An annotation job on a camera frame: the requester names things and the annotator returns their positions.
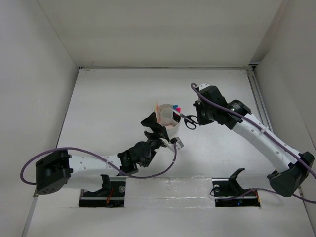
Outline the black handled scissors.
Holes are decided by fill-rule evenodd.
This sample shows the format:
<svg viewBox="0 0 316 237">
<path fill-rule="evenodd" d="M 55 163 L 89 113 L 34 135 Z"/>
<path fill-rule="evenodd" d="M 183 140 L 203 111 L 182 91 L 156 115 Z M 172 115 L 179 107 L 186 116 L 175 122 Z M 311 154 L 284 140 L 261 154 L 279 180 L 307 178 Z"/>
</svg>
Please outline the black handled scissors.
<svg viewBox="0 0 316 237">
<path fill-rule="evenodd" d="M 184 120 L 186 128 L 195 130 L 198 125 L 198 118 L 195 115 L 185 115 L 175 109 L 171 109 L 176 115 L 180 116 Z"/>
</svg>

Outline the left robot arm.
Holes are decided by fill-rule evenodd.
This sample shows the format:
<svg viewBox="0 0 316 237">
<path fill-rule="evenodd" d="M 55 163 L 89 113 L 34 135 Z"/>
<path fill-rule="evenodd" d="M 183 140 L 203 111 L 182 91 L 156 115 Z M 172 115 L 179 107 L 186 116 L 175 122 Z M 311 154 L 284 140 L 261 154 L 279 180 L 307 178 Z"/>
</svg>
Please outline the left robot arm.
<svg viewBox="0 0 316 237">
<path fill-rule="evenodd" d="M 56 149 L 42 155 L 36 162 L 36 192 L 38 195 L 55 193 L 62 188 L 85 189 L 100 196 L 110 191 L 109 179 L 115 176 L 131 177 L 140 167 L 147 168 L 160 147 L 175 150 L 175 140 L 170 139 L 166 128 L 151 113 L 141 122 L 152 132 L 145 132 L 146 141 L 107 157 L 97 157 L 92 152 L 83 156 L 69 154 L 69 149 Z"/>
</svg>

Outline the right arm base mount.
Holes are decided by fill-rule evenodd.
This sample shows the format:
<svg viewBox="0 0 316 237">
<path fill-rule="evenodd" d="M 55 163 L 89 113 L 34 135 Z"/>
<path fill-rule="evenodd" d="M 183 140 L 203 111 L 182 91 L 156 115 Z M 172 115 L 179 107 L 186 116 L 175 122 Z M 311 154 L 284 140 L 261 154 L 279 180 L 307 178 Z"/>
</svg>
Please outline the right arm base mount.
<svg viewBox="0 0 316 237">
<path fill-rule="evenodd" d="M 210 195 L 215 207 L 261 207 L 258 192 L 242 188 L 237 181 L 244 170 L 239 168 L 230 177 L 212 178 Z"/>
</svg>

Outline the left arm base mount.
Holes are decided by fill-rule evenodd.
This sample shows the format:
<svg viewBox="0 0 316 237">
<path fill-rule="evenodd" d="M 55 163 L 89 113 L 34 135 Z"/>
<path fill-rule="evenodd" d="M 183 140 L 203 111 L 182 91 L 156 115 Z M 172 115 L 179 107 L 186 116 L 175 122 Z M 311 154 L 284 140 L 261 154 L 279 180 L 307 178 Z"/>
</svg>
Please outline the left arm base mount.
<svg viewBox="0 0 316 237">
<path fill-rule="evenodd" d="M 125 203 L 126 178 L 101 175 L 102 186 L 95 192 L 81 190 L 79 207 L 123 208 Z"/>
</svg>

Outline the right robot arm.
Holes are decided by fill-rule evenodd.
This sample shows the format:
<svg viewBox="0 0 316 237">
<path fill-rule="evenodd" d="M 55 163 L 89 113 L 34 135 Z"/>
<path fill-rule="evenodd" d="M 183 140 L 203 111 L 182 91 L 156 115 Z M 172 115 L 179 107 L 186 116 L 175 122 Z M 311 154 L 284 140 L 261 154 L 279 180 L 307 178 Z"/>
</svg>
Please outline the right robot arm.
<svg viewBox="0 0 316 237">
<path fill-rule="evenodd" d="M 243 102 L 227 102 L 218 87 L 207 83 L 191 83 L 191 89 L 198 96 L 194 102 L 198 124 L 202 126 L 216 122 L 252 144 L 275 169 L 267 179 L 276 193 L 290 197 L 309 175 L 316 175 L 312 171 L 314 156 L 286 145 Z"/>
</svg>

